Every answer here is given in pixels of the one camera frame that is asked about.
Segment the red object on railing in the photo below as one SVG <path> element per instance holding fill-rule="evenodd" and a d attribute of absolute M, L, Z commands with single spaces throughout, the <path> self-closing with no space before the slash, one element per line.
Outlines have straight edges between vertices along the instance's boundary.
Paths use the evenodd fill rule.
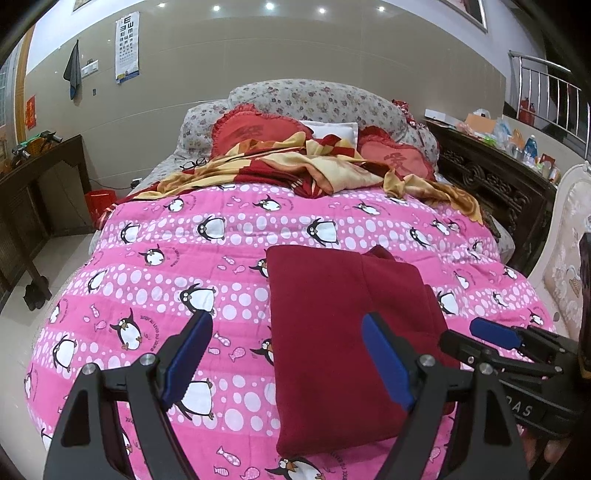
<path fill-rule="evenodd" d="M 519 106 L 521 108 L 519 109 L 517 120 L 533 127 L 535 120 L 535 116 L 533 115 L 535 113 L 534 104 L 530 103 L 529 97 L 525 97 Z"/>

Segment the blue gripper pad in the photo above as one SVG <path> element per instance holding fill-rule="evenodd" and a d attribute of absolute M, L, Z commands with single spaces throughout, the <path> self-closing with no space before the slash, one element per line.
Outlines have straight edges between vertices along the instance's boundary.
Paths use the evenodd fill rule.
<path fill-rule="evenodd" d="M 179 335 L 175 335 L 177 339 L 173 345 L 176 347 L 176 354 L 164 374 L 164 389 L 160 397 L 166 410 L 183 399 L 195 370 L 197 370 L 212 339 L 212 333 L 212 316 L 209 312 L 198 310 L 193 314 L 183 331 Z"/>
<path fill-rule="evenodd" d="M 361 332 L 365 348 L 384 382 L 390 399 L 406 411 L 410 411 L 416 398 L 411 391 L 412 379 L 405 362 L 398 356 L 394 350 L 395 346 L 390 341 L 396 337 L 375 313 L 368 313 L 363 317 Z"/>
<path fill-rule="evenodd" d="M 516 331 L 484 318 L 476 317 L 471 321 L 470 333 L 505 350 L 511 350 L 521 346 L 521 338 L 517 335 Z"/>

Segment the metal screw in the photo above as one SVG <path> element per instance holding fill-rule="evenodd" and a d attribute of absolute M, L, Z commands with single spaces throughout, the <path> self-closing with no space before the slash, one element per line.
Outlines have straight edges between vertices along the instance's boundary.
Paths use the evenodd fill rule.
<path fill-rule="evenodd" d="M 153 353 L 145 353 L 141 357 L 139 357 L 139 363 L 143 366 L 147 367 L 148 365 L 152 365 L 156 361 L 156 355 Z"/>
<path fill-rule="evenodd" d="M 478 370 L 485 375 L 491 375 L 495 371 L 490 364 L 480 364 Z"/>
<path fill-rule="evenodd" d="M 421 355 L 418 361 L 424 367 L 432 367 L 435 365 L 435 357 L 432 355 Z"/>
<path fill-rule="evenodd" d="M 82 367 L 82 373 L 85 375 L 93 374 L 96 370 L 96 364 L 86 364 Z"/>

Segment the cardboard box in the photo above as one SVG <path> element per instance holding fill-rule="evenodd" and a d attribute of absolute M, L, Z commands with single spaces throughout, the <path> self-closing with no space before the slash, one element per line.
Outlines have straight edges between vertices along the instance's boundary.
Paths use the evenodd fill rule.
<path fill-rule="evenodd" d="M 491 120 L 490 118 L 470 113 L 466 118 L 466 125 L 468 125 L 475 132 L 481 134 L 491 134 L 495 129 L 496 120 Z"/>

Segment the red bucket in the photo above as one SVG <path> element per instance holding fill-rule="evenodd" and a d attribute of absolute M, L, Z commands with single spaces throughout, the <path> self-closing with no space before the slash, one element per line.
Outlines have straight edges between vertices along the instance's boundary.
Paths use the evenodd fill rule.
<path fill-rule="evenodd" d="M 103 212 L 117 200 L 114 190 L 93 190 L 84 195 L 88 213 L 96 226 Z"/>

